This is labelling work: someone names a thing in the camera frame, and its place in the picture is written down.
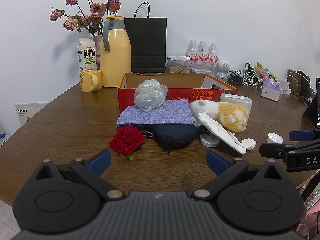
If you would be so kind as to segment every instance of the yellow thermos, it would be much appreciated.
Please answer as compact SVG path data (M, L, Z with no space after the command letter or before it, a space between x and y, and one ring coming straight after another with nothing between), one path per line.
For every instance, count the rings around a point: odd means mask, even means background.
M131 72L131 45L123 16L108 16L100 44L102 86L117 87L124 73Z

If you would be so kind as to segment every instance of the red artificial rose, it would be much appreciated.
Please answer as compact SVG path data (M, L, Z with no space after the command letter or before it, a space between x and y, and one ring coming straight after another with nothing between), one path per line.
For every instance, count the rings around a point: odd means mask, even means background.
M142 134L143 131L138 131L136 127L123 126L117 130L113 140L109 142L109 147L114 149L117 155L124 154L129 156L143 144L146 136Z

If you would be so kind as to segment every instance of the folded white paper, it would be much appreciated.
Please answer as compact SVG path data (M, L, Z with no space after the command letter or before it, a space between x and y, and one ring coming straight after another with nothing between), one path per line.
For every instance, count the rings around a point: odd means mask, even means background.
M224 141L231 148L235 149L237 152L241 154L245 154L247 149L245 146L238 141L238 139L234 136L230 131L227 132L221 124L217 121L213 120L206 113L199 113L199 121L215 136L217 136L220 140Z

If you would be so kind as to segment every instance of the yellow mug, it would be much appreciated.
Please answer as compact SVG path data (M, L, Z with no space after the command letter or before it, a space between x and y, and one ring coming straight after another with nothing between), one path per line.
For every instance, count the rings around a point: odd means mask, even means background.
M79 75L82 92L93 92L102 88L101 70L82 71Z

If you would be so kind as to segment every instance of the plush animal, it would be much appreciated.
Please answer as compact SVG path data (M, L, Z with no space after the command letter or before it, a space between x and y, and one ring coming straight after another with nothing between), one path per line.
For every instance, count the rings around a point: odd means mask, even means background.
M228 102L196 100L190 103L190 109L195 121L199 121L199 113L206 113L228 130L242 132L247 128L248 111L244 106Z

